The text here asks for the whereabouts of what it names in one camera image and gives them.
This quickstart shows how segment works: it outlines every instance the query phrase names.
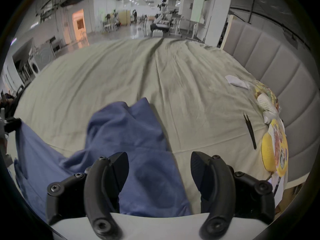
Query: shiny floor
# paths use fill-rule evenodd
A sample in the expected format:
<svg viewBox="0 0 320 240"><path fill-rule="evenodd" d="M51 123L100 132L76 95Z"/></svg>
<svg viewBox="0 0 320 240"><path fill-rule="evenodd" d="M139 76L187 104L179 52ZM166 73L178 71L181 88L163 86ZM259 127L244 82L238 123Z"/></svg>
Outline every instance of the shiny floor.
<svg viewBox="0 0 320 240"><path fill-rule="evenodd" d="M56 53L56 58L73 52L75 50L81 49L86 46L90 46L94 43L98 43L104 40L117 40L117 39L141 39L141 38L146 38L146 37L151 37L151 30L150 30L150 24L147 24L145 28L142 27L142 24L140 25L134 25L132 24L131 26L121 26L119 27L118 30L113 30L113 31L105 31L104 33L89 33L87 35L87 39L80 41L80 42L73 42L70 43L69 45L61 48L57 53Z"/></svg>

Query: whiteboard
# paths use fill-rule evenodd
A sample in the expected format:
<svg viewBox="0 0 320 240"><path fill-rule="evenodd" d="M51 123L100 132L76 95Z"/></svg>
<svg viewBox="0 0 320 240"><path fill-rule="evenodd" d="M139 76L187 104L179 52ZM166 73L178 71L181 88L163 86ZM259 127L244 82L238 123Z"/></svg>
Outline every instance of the whiteboard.
<svg viewBox="0 0 320 240"><path fill-rule="evenodd" d="M226 23L231 0L215 0L204 43L216 47Z"/></svg>
<svg viewBox="0 0 320 240"><path fill-rule="evenodd" d="M207 0L203 4L203 17L204 17L204 23L205 25L200 24L198 28L197 38L199 38L201 41L204 41L208 28L209 23L211 19L211 12L214 9L214 0Z"/></svg>
<svg viewBox="0 0 320 240"><path fill-rule="evenodd" d="M200 22L201 12L204 0L193 0L192 12L190 21Z"/></svg>

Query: black tweezers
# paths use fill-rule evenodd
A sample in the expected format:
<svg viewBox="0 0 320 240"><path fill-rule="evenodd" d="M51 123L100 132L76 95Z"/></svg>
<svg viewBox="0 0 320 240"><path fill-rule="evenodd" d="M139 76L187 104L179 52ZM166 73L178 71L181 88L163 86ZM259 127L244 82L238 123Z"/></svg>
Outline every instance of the black tweezers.
<svg viewBox="0 0 320 240"><path fill-rule="evenodd" d="M251 139L252 139L252 143L253 143L253 148L256 150L257 149L257 144L256 144L256 140L254 138L254 130L252 129L251 122L250 122L249 117L248 117L247 114L244 113L243 116L244 116L244 119L245 119L245 123L247 124L247 127L249 129L249 133L250 133L250 136L251 136Z"/></svg>

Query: window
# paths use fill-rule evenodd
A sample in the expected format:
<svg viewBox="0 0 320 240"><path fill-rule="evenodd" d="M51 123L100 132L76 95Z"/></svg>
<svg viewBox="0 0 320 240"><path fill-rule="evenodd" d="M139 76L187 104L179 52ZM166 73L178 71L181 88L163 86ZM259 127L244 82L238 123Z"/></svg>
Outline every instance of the window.
<svg viewBox="0 0 320 240"><path fill-rule="evenodd" d="M83 19L77 20L78 30L83 29L85 26L83 24Z"/></svg>

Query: wrinkled sheet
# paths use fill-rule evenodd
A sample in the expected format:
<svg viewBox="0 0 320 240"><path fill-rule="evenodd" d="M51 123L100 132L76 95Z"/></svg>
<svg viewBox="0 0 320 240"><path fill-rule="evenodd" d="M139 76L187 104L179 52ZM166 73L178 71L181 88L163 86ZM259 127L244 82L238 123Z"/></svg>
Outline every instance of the wrinkled sheet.
<svg viewBox="0 0 320 240"><path fill-rule="evenodd" d="M128 107L114 102L88 124L85 149L70 158L51 148L25 123L16 131L16 180L30 207L46 221L47 186L85 169L101 156L126 152L129 174L119 194L120 213L143 217L191 215L179 171L146 98Z"/></svg>
<svg viewBox="0 0 320 240"><path fill-rule="evenodd" d="M234 58L217 48L170 38L100 42L55 59L30 84L17 107L41 139L70 157L85 146L91 116L111 102L133 105L146 97L178 166L193 213L200 193L191 176L192 151L220 155L235 171L260 180L269 173L261 158L268 128L248 90L226 75L253 81ZM252 124L257 143L245 120ZM14 156L14 134L8 149Z"/></svg>

